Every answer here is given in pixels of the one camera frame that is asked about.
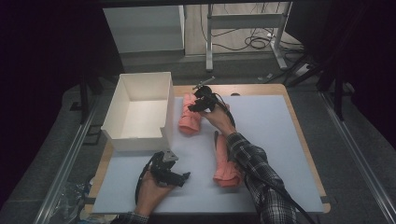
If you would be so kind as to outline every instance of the plaid shirt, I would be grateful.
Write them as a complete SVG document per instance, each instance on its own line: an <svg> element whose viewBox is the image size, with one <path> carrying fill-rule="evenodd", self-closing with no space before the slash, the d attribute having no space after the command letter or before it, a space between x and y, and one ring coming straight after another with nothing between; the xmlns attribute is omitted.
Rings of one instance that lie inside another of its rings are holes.
<svg viewBox="0 0 396 224"><path fill-rule="evenodd" d="M260 215L261 223L297 223L294 206L253 176L258 175L287 193L282 179L268 164L265 151L250 144L241 133L230 134L227 137L227 147L231 156L247 169L245 184ZM148 219L129 213L124 222L120 223L144 224Z"/></svg>

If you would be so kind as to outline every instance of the orange rolled cloth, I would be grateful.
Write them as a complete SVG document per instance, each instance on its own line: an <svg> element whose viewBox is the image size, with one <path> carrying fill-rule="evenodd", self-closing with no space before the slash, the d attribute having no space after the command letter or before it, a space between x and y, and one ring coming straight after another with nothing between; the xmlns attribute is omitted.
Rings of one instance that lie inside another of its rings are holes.
<svg viewBox="0 0 396 224"><path fill-rule="evenodd" d="M236 163L228 161L225 137L215 132L217 170L213 180L222 188L236 187L242 182L241 173L236 169Z"/></svg>
<svg viewBox="0 0 396 224"><path fill-rule="evenodd" d="M191 112L189 105L195 104L196 97L193 94L185 93L183 98L183 112L178 121L178 129L185 134L198 133L201 130L201 115Z"/></svg>

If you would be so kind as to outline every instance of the table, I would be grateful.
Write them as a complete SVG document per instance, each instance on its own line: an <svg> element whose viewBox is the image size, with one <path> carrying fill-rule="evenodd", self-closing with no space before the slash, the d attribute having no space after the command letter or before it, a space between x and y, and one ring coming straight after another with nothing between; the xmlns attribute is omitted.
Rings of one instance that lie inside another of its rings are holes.
<svg viewBox="0 0 396 224"><path fill-rule="evenodd" d="M183 96L185 92L190 92L192 87L193 86L175 86L174 87L175 96ZM310 170L315 179L315 183L318 187L319 195L320 197L326 197L326 192L321 184L315 163L312 159L308 145L305 141L303 132L295 115L286 88L283 85L281 84L210 85L209 87L212 89L213 92L216 92L220 95L231 95L232 93L236 93L236 92L241 95L282 95L285 99L286 105L290 112L292 122L295 126L299 140L303 147L306 160L310 166ZM106 169L107 166L109 165L112 152L113 152L113 147L109 142L107 142L95 178L93 180L93 185L89 194L89 198L96 198L96 196L98 195L102 183L105 179ZM331 206L329 203L324 203L323 207L324 207L324 213L330 212ZM85 210L88 213L90 213L92 211L92 204L86 204Z"/></svg>

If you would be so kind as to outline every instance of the person's right hand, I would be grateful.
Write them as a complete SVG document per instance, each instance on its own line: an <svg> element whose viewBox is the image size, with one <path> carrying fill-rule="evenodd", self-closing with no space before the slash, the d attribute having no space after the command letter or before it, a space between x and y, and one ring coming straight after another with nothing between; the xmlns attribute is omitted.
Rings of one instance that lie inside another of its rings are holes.
<svg viewBox="0 0 396 224"><path fill-rule="evenodd" d="M225 137L232 133L236 133L236 129L231 124L230 118L219 105L215 105L215 109L212 112L202 111L199 113L202 117L209 120L213 126L218 128Z"/></svg>

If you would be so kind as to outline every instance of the open white bin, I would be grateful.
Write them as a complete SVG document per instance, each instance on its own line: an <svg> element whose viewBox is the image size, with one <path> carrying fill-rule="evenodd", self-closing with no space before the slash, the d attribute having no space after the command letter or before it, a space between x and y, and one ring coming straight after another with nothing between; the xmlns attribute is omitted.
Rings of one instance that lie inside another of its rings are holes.
<svg viewBox="0 0 396 224"><path fill-rule="evenodd" d="M116 150L167 149L173 109L171 73L121 74L102 131Z"/></svg>

